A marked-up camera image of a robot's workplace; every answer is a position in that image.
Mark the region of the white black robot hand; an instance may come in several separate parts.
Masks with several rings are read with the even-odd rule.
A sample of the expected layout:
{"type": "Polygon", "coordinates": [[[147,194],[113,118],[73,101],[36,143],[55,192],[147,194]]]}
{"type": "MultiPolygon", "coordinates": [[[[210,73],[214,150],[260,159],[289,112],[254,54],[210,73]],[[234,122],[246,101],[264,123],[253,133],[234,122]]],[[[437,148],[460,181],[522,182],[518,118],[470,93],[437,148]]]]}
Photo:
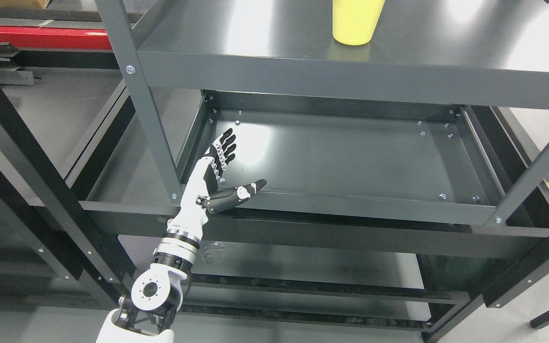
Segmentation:
{"type": "Polygon", "coordinates": [[[244,204],[266,186],[266,180],[259,179],[250,184],[219,189],[224,171],[235,158],[235,139],[232,129],[224,131],[197,160],[181,197],[180,211],[167,223],[166,236],[200,240],[209,213],[220,213],[244,204]]]}

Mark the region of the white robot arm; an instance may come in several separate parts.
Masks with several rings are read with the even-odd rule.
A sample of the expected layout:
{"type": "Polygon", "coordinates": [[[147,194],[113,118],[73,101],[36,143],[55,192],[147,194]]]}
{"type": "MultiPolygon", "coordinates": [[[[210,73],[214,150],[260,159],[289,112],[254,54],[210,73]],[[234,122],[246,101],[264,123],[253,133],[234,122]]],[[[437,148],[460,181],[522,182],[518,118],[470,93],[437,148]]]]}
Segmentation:
{"type": "Polygon", "coordinates": [[[96,339],[98,343],[172,343],[172,323],[183,303],[181,282],[194,265],[202,233],[169,229],[154,250],[148,270],[133,283],[130,294],[109,312],[96,339]],[[161,318],[157,334],[143,333],[135,324],[140,313],[161,318]]]}

